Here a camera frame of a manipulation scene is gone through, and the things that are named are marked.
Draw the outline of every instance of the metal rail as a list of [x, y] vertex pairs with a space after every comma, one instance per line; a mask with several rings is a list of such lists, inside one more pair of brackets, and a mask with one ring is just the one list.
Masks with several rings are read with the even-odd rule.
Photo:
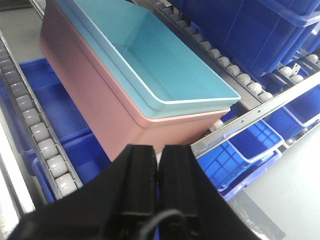
[[35, 11], [38, 13], [39, 17], [43, 20], [45, 15], [45, 10], [40, 6], [39, 2], [36, 0], [29, 0]]
[[[22, 72], [19, 64], [15, 60], [15, 58], [14, 58], [14, 56], [12, 54], [12, 51], [10, 50], [10, 48], [9, 48], [9, 46], [8, 46], [4, 36], [3, 36], [3, 34], [0, 31], [0, 44], [1, 43], [4, 45], [6, 51], [8, 52], [8, 55], [11, 58], [11, 61], [12, 61], [13, 65], [14, 65], [15, 70], [17, 71], [21, 81], [23, 82], [23, 84], [24, 84], [24, 86], [25, 86], [25, 88], [26, 88], [26, 90], [28, 92], [28, 95], [29, 95], [30, 99], [33, 102], [34, 108], [37, 110], [37, 112], [38, 112], [38, 114], [40, 116], [40, 119], [45, 124], [45, 126], [46, 126], [46, 128], [47, 128], [47, 130], [49, 132], [50, 138], [53, 140], [53, 142], [55, 144], [55, 147], [58, 150], [58, 153], [63, 158], [63, 160], [64, 160], [64, 162], [66, 164], [66, 167], [68, 169], [68, 172], [72, 176], [76, 187], [77, 188], [81, 188], [83, 186], [83, 184], [82, 184], [82, 182], [81, 182], [76, 170], [74, 169], [72, 163], [70, 162], [68, 155], [66, 154], [64, 148], [62, 147], [62, 145], [61, 145], [61, 143], [60, 143], [60, 141], [59, 141], [54, 129], [52, 128], [52, 126], [51, 126], [51, 124], [50, 124], [50, 122], [49, 122], [44, 110], [42, 109], [42, 107], [41, 107], [41, 105], [40, 105], [35, 93], [33, 92], [32, 88], [30, 86], [27, 78], [25, 77], [25, 75]], [[55, 178], [52, 175], [44, 156], [41, 154], [40, 148], [39, 148], [36, 140], [34, 139], [30, 128], [28, 127], [26, 121], [24, 120], [22, 112], [18, 107], [18, 103], [16, 101], [16, 98], [14, 97], [13, 93], [11, 92], [10, 86], [6, 81], [6, 78], [5, 78], [4, 74], [2, 74], [2, 80], [4, 82], [4, 85], [7, 88], [8, 94], [10, 96], [10, 100], [12, 102], [12, 105], [14, 106], [17, 114], [20, 116], [20, 119], [22, 120], [22, 123], [24, 124], [25, 130], [29, 133], [30, 141], [32, 142], [33, 149], [35, 150], [36, 156], [38, 157], [38, 160], [39, 160], [40, 165], [41, 165], [41, 167], [42, 167], [42, 169], [44, 171], [44, 174], [45, 174], [45, 176], [46, 176], [46, 178], [47, 178], [47, 180], [49, 182], [49, 185], [52, 188], [53, 194], [54, 194], [56, 199], [61, 199], [63, 196], [62, 196], [62, 194], [61, 194], [61, 192], [60, 192], [60, 190], [58, 188], [58, 185], [57, 185], [57, 183], [55, 181]]]

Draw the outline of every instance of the stacked bins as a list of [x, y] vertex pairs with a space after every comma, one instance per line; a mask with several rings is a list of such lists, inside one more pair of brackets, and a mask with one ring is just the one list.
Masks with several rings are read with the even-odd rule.
[[[96, 5], [91, 8], [86, 1], [57, 0], [56, 3], [53, 0], [47, 2], [40, 48], [111, 160], [128, 143], [153, 145], [157, 152], [161, 152], [165, 144], [195, 141], [240, 99], [146, 9], [114, 0], [97, 1], [101, 8]], [[91, 17], [98, 17], [81, 22], [77, 16], [84, 15], [79, 3]], [[105, 19], [99, 18], [106, 15], [105, 9], [110, 10], [111, 27], [117, 28], [114, 33], [119, 34], [114, 36], [113, 43], [103, 34], [95, 36], [96, 39], [92, 37], [105, 30], [96, 28], [99, 24], [106, 25]], [[128, 45], [130, 41], [116, 42], [121, 38], [120, 26], [130, 23], [126, 17], [132, 17], [130, 21], [137, 24], [131, 28], [133, 32], [128, 37], [136, 36], [137, 32], [143, 34], [140, 27], [150, 31], [145, 37], [153, 37], [149, 39], [151, 46], [147, 44], [147, 37], [141, 42], [146, 48], [138, 44], [141, 47], [139, 53], [143, 54], [141, 57], [145, 56], [143, 61]], [[84, 24], [91, 24], [91, 31], [96, 32], [89, 32], [89, 27]], [[166, 40], [177, 48], [162, 46], [159, 36], [166, 36]]]
[[280, 62], [286, 65], [320, 20], [315, 11], [319, 0], [169, 2], [191, 19], [204, 38], [257, 76], [272, 72]]
[[[302, 65], [298, 74], [307, 78], [312, 73], [305, 65]], [[277, 94], [284, 87], [283, 82], [286, 80], [286, 76], [279, 73], [278, 76], [283, 81], [280, 81], [274, 74], [267, 74], [256, 80], [264, 85], [267, 91]], [[319, 103], [320, 86], [318, 85], [268, 115], [265, 121], [285, 140], [289, 140], [320, 120]]]
[[[23, 62], [20, 67], [62, 144], [92, 132], [45, 58]], [[5, 73], [5, 76], [10, 79], [14, 74], [15, 72], [11, 71]], [[29, 133], [24, 129], [3, 85], [0, 95], [4, 116], [11, 125], [17, 151], [21, 154], [28, 172], [33, 175], [31, 165], [36, 153]]]
[[[235, 115], [230, 112], [222, 120], [232, 117]], [[249, 184], [248, 179], [242, 182], [245, 178], [239, 180], [238, 177], [251, 174], [256, 168], [254, 166], [279, 159], [281, 153], [277, 148], [283, 142], [284, 139], [277, 132], [260, 120], [201, 156], [198, 161], [217, 190], [230, 199], [238, 192], [234, 187], [239, 189]]]

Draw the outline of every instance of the light blue bin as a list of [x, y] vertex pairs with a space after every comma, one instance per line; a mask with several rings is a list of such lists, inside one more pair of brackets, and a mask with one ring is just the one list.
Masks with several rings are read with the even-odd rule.
[[240, 99], [148, 10], [125, 0], [55, 2], [146, 117], [224, 110]]

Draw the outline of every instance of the white roller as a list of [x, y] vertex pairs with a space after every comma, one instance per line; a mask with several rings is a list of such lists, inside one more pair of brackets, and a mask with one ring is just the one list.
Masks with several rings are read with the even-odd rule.
[[41, 122], [39, 114], [35, 108], [31, 108], [23, 113], [26, 124], [31, 127], [33, 125], [39, 124]]
[[240, 74], [240, 68], [237, 65], [228, 66], [226, 70], [233, 76], [238, 76]]
[[310, 62], [316, 64], [319, 61], [319, 57], [316, 54], [310, 54], [306, 56], [306, 59], [308, 59]]
[[21, 82], [19, 74], [16, 70], [7, 72], [4, 74], [4, 76], [9, 85]]
[[279, 71], [280, 71], [284, 76], [286, 76], [286, 77], [288, 77], [288, 78], [289, 78], [289, 77], [292, 75], [292, 73], [293, 73], [292, 68], [289, 67], [289, 66], [284, 66], [284, 67], [280, 68]]
[[269, 101], [270, 99], [272, 99], [274, 96], [270, 93], [270, 92], [264, 92], [262, 94], [259, 95], [259, 99], [261, 100], [261, 102], [265, 103], [267, 101]]
[[174, 12], [171, 10], [171, 8], [166, 7], [164, 9], [162, 9], [162, 12], [164, 13], [164, 15], [166, 15], [167, 17], [169, 17], [170, 15], [174, 14]]
[[292, 77], [290, 77], [290, 79], [295, 84], [298, 84], [298, 83], [301, 83], [304, 80], [304, 77], [298, 74], [298, 75], [293, 75]]
[[200, 44], [200, 47], [205, 50], [206, 52], [209, 51], [212, 47], [211, 47], [211, 43], [208, 41], [203, 41]]
[[177, 21], [175, 23], [180, 29], [185, 29], [188, 27], [188, 24], [184, 20]]
[[23, 95], [16, 98], [16, 102], [21, 110], [21, 112], [30, 110], [34, 108], [34, 105], [31, 102], [29, 95]]
[[166, 8], [166, 5], [161, 1], [161, 2], [157, 2], [155, 4], [155, 7], [159, 10], [162, 10], [162, 9], [165, 9]]
[[170, 15], [169, 19], [171, 21], [173, 21], [174, 23], [176, 23], [181, 20], [181, 17], [179, 16], [179, 14], [175, 13], [175, 14]]
[[192, 40], [195, 41], [197, 44], [199, 44], [199, 43], [201, 43], [201, 42], [204, 41], [202, 35], [199, 34], [199, 33], [193, 35], [191, 38], [192, 38]]
[[11, 60], [6, 59], [6, 60], [0, 61], [0, 69], [5, 74], [15, 70], [15, 66]]
[[67, 165], [61, 155], [54, 156], [46, 162], [55, 178], [65, 174], [68, 171]]
[[258, 95], [262, 92], [262, 86], [258, 82], [251, 83], [248, 86], [248, 89], [250, 90], [250, 92], [252, 92], [253, 94], [256, 94], [256, 95]]
[[191, 37], [192, 35], [196, 34], [196, 30], [192, 27], [192, 26], [188, 26], [185, 29], [183, 29], [183, 31], [189, 36]]
[[222, 56], [222, 57], [218, 58], [217, 61], [225, 68], [230, 65], [230, 60], [226, 56]]
[[54, 156], [57, 156], [59, 154], [55, 143], [51, 138], [39, 142], [38, 146], [44, 159], [46, 160], [53, 158]]
[[40, 122], [36, 125], [31, 126], [30, 130], [37, 143], [50, 138], [48, 129], [43, 122]]
[[212, 125], [212, 127], [210, 127], [210, 130], [211, 130], [211, 132], [214, 132], [214, 131], [222, 128], [224, 125], [225, 125], [224, 122], [219, 119], [218, 121], [216, 121], [216, 122]]
[[221, 53], [220, 53], [219, 49], [216, 49], [216, 48], [209, 50], [208, 54], [214, 59], [218, 59], [221, 57]]
[[70, 175], [70, 173], [66, 173], [65, 175], [62, 175], [58, 177], [55, 180], [56, 184], [58, 185], [58, 188], [62, 194], [63, 197], [73, 193], [75, 190], [77, 190], [77, 186], [75, 184], [74, 179]]
[[17, 82], [10, 85], [11, 91], [16, 98], [28, 95], [26, 86], [22, 82]]
[[251, 78], [248, 74], [246, 73], [242, 73], [239, 76], [236, 77], [240, 83], [244, 84], [244, 85], [249, 85], [249, 83], [251, 82]]

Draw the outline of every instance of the blue plastic bin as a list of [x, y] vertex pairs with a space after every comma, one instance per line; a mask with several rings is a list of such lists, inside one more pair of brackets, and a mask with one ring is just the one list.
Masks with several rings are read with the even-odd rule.
[[55, 2], [146, 117], [224, 110], [240, 99], [145, 8], [125, 0]]
[[261, 165], [252, 165], [243, 173], [241, 173], [225, 190], [221, 191], [220, 194], [226, 201], [231, 200], [236, 196], [243, 188], [251, 185], [255, 180], [260, 178], [267, 169], [277, 162], [282, 156], [279, 150], [272, 153], [272, 156], [263, 162]]
[[[45, 58], [23, 62], [20, 67], [62, 144], [92, 133]], [[6, 112], [5, 117], [11, 125], [11, 132], [14, 132], [12, 136], [17, 151], [21, 154], [28, 172], [34, 175], [31, 164], [36, 153], [30, 136], [13, 108], [4, 86], [0, 94]]]
[[223, 191], [250, 166], [270, 158], [283, 141], [261, 120], [201, 156], [198, 161], [218, 191]]
[[[63, 145], [63, 148], [83, 184], [90, 182], [111, 163], [93, 133], [79, 137]], [[32, 162], [32, 169], [46, 199], [52, 203], [55, 201], [54, 194], [37, 158]]]
[[320, 119], [320, 86], [305, 92], [265, 118], [285, 140], [299, 134]]
[[314, 11], [319, 0], [169, 2], [206, 33], [215, 47], [257, 76], [272, 72], [288, 51], [289, 61], [320, 20]]
[[[320, 6], [318, 6], [315, 9], [315, 11], [320, 11]], [[314, 50], [316, 50], [320, 44], [319, 31], [319, 22], [307, 26], [300, 34], [298, 39], [295, 41], [295, 44], [288, 50], [286, 55], [283, 57], [281, 63], [287, 65], [289, 62], [304, 57], [308, 54], [311, 54]]]

